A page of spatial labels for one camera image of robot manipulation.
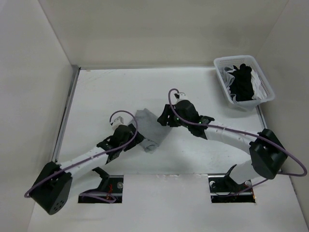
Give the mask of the grey tank top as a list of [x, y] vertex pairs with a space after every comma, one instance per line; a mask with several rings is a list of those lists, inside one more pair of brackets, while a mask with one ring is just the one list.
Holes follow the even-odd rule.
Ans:
[[138, 123], [138, 132], [144, 137], [140, 146], [146, 153], [154, 153], [166, 139], [172, 128], [164, 127], [157, 122], [158, 117], [148, 109], [138, 110], [135, 113]]

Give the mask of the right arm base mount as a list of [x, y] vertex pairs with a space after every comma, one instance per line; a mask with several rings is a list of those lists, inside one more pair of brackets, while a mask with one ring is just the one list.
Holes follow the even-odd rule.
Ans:
[[255, 203], [252, 189], [245, 190], [251, 185], [245, 182], [237, 184], [230, 177], [230, 173], [235, 168], [233, 165], [224, 176], [209, 177], [209, 187], [212, 203]]

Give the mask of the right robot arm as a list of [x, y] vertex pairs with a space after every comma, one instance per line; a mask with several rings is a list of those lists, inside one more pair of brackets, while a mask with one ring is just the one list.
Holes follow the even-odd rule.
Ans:
[[279, 149], [282, 145], [273, 131], [263, 129], [256, 138], [234, 133], [214, 118], [200, 115], [188, 100], [166, 104], [157, 121], [162, 126], [183, 126], [196, 137], [222, 142], [247, 153], [250, 160], [234, 164], [223, 177], [222, 184], [229, 191], [239, 191], [246, 181], [257, 177], [274, 179], [287, 159]]

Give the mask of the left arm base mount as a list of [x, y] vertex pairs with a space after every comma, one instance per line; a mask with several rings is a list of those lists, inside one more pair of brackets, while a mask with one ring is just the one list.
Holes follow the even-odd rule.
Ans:
[[122, 203], [124, 176], [109, 175], [102, 168], [91, 171], [96, 179], [92, 179], [91, 187], [78, 196], [78, 203]]

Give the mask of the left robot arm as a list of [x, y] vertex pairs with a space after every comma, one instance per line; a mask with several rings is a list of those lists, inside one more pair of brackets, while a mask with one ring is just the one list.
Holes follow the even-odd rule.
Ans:
[[113, 135], [99, 142], [87, 153], [64, 163], [49, 162], [41, 170], [33, 186], [25, 195], [32, 198], [49, 215], [57, 213], [73, 192], [73, 183], [90, 171], [98, 170], [92, 187], [102, 193], [108, 188], [107, 174], [99, 167], [119, 157], [141, 143], [141, 135], [133, 124], [118, 126]]

